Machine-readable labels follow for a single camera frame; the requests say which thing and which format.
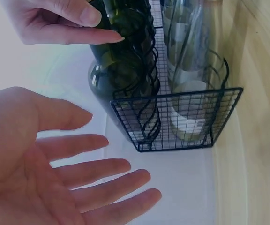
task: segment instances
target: wooden surface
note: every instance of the wooden surface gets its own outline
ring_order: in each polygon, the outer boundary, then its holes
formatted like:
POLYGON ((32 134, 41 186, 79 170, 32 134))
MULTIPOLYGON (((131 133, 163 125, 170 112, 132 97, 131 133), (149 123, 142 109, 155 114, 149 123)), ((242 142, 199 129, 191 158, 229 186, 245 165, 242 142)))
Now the wooden surface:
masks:
POLYGON ((213 148, 217 225, 270 225, 270 0, 224 0, 229 86, 244 93, 213 148))

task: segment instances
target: hand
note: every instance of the hand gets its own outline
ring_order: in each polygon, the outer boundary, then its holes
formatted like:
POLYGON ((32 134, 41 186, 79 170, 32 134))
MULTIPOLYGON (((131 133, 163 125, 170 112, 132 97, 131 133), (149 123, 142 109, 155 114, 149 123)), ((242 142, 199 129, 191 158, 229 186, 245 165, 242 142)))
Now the hand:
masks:
POLYGON ((20 39, 31 44, 103 44, 122 37, 95 29, 101 13, 86 0, 0 0, 20 39))
POLYGON ((50 161, 104 147, 108 141, 100 135, 36 140, 37 132, 76 129, 91 117, 70 102, 23 88, 0 91, 0 225, 122 225, 156 204, 161 198, 156 189, 113 203, 148 182, 146 170, 70 190, 128 171, 126 160, 50 166, 50 161))

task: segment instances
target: black wire rack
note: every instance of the black wire rack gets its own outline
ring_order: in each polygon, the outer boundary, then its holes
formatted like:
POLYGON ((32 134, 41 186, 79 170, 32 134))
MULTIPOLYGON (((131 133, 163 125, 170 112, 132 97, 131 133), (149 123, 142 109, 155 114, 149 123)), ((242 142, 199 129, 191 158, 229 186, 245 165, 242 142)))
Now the black wire rack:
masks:
POLYGON ((243 89, 225 88, 229 67, 224 60, 226 75, 221 89, 171 94, 160 1, 150 0, 150 4, 157 30, 153 55, 160 89, 150 97, 113 100, 111 106, 138 152, 210 148, 224 129, 243 89))

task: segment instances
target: white table surface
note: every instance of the white table surface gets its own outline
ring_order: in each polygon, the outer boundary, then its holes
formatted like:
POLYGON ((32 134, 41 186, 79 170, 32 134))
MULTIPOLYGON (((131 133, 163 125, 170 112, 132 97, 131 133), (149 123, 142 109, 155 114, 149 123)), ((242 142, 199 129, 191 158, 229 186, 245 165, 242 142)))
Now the white table surface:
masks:
MULTIPOLYGON (((6 20, 1 10, 0 18, 6 20)), ((137 153, 113 125, 88 87, 87 72, 93 56, 87 45, 24 46, 9 23, 4 22, 1 27, 0 89, 23 86, 46 96, 70 100, 94 114, 93 120, 79 130, 51 131, 38 136, 96 133, 105 135, 110 141, 104 149, 56 161, 52 166, 125 158, 131 162, 132 171, 144 168, 152 176, 147 185, 127 197, 151 187, 160 189, 163 194, 162 200, 151 211, 130 225, 215 223, 211 150, 137 153)))

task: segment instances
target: glass bottle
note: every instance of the glass bottle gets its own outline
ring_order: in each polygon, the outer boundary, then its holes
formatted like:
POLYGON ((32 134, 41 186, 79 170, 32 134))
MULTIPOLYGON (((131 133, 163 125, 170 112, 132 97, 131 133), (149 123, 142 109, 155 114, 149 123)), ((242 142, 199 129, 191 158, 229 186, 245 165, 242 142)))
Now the glass bottle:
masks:
MULTIPOLYGON (((217 90, 225 87, 226 76, 222 25, 223 0, 206 0, 204 5, 204 20, 207 27, 209 27, 209 82, 207 88, 217 90)), ((209 123, 222 126, 221 123, 225 120, 232 107, 232 104, 230 104, 232 101, 232 96, 224 95, 223 92, 219 96, 211 96, 207 104, 207 114, 211 115, 209 123)))
POLYGON ((137 9, 129 8, 122 0, 104 0, 104 3, 112 30, 128 39, 138 52, 144 54, 152 79, 151 84, 154 87, 153 95, 156 95, 160 89, 160 81, 157 78, 151 38, 144 14, 137 9))
POLYGON ((167 46, 170 36, 175 43, 183 43, 188 29, 189 16, 196 0, 165 0, 163 7, 164 43, 167 46))
MULTIPOLYGON (((177 38, 179 24, 172 22, 169 28, 167 64, 172 93, 201 91, 208 88, 209 30, 203 21, 203 0, 190 2, 191 8, 184 7, 185 3, 188 1, 174 0, 172 7, 171 21, 178 21, 180 13, 184 19, 182 21, 184 33, 177 38)), ((207 102, 204 94, 172 97, 170 125, 173 133, 184 141, 199 140, 206 130, 207 102)))
MULTIPOLYGON (((111 29, 102 0, 89 1, 102 14, 97 28, 111 29)), ((152 94, 147 79, 147 65, 125 39, 116 44, 90 45, 95 61, 89 69, 89 86, 102 107, 128 140, 140 143, 156 137, 159 131, 159 114, 154 100, 123 102, 117 113, 126 126, 119 122, 110 105, 114 99, 144 97, 152 94)))

